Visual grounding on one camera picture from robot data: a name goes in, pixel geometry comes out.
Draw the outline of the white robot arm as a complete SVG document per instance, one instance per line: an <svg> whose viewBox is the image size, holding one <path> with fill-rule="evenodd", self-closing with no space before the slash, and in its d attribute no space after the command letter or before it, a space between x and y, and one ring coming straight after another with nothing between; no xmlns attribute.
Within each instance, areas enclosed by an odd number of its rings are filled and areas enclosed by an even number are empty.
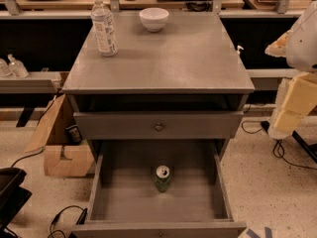
<svg viewBox="0 0 317 238"><path fill-rule="evenodd" d="M299 71L280 83L268 127L272 138L284 139L317 106L317 1L311 2L292 27L264 52L286 58L287 64Z"/></svg>

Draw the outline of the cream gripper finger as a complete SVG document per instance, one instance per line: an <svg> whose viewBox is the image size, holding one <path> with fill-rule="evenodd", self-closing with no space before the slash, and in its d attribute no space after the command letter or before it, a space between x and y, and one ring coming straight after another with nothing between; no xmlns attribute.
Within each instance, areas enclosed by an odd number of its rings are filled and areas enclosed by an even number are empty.
<svg viewBox="0 0 317 238"><path fill-rule="evenodd" d="M282 133L292 133L303 120L303 116L287 110L279 110L274 115L272 127Z"/></svg>
<svg viewBox="0 0 317 238"><path fill-rule="evenodd" d="M291 79L283 101L284 110L307 116L317 106L317 74L301 73Z"/></svg>

